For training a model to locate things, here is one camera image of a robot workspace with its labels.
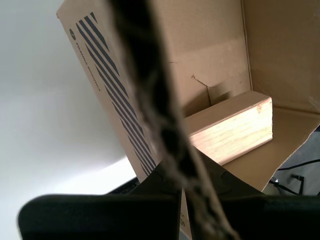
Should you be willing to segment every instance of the wooden block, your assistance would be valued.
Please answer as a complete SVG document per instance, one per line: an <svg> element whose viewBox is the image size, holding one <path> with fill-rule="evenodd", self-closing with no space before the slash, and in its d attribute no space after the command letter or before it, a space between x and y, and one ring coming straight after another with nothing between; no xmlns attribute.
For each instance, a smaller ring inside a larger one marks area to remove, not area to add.
<svg viewBox="0 0 320 240"><path fill-rule="evenodd" d="M192 144L224 165L272 139L272 99L249 91L191 115L185 122Z"/></svg>

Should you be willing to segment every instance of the white background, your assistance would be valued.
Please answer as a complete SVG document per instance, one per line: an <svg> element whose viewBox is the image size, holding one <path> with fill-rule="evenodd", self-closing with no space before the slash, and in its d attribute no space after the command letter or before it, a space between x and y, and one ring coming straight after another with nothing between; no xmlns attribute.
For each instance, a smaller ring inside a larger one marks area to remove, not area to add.
<svg viewBox="0 0 320 240"><path fill-rule="evenodd" d="M36 196L135 176L56 17L62 2L0 1L1 240L20 238L17 214Z"/></svg>

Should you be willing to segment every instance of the cardboard box flap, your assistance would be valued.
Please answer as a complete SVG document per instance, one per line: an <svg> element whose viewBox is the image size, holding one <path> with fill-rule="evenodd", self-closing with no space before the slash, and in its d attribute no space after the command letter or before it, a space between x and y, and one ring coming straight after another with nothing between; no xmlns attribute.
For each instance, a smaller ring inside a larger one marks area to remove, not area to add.
<svg viewBox="0 0 320 240"><path fill-rule="evenodd" d="M244 0L253 90L320 113L320 2Z"/></svg>
<svg viewBox="0 0 320 240"><path fill-rule="evenodd" d="M251 90L239 0L153 0L186 116Z"/></svg>
<svg viewBox="0 0 320 240"><path fill-rule="evenodd" d="M242 181L262 191L276 170L308 139L320 116L273 108L273 139L223 165Z"/></svg>
<svg viewBox="0 0 320 240"><path fill-rule="evenodd" d="M134 172L143 181L160 162L136 108L104 0L66 0L57 16Z"/></svg>

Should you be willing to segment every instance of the black plastic part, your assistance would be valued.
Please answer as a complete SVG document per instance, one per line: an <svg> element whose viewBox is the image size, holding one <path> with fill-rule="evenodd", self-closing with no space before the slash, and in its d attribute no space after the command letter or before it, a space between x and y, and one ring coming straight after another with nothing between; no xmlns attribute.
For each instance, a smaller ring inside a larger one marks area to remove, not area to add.
<svg viewBox="0 0 320 240"><path fill-rule="evenodd" d="M243 240L316 239L320 198L317 196L255 196L221 202Z"/></svg>
<svg viewBox="0 0 320 240"><path fill-rule="evenodd" d="M261 196L263 193L241 181L236 176L232 175L222 166L212 161L211 158L206 156L201 151L197 150L200 154L205 168L208 171L209 177L221 201L238 199L250 196ZM202 227L197 223L194 208L186 193L186 203L188 208L188 215L191 227L192 240L205 240L206 234L203 232Z"/></svg>
<svg viewBox="0 0 320 240"><path fill-rule="evenodd" d="M18 217L22 239L177 240L181 190L160 168L129 195L47 195L30 201Z"/></svg>
<svg viewBox="0 0 320 240"><path fill-rule="evenodd" d="M120 187L116 188L115 190L109 192L109 194L129 194L131 193L138 185L139 185L138 178L133 178L130 181L126 182L125 184L121 185Z"/></svg>

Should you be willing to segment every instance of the white wall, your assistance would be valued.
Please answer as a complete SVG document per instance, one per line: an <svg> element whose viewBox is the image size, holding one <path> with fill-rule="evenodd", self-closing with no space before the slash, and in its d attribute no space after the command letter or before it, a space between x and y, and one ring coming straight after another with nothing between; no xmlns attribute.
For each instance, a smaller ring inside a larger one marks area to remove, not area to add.
<svg viewBox="0 0 320 240"><path fill-rule="evenodd" d="M17 213L36 196L102 194L134 177L56 17L62 2L0 1L1 240L19 239Z"/></svg>

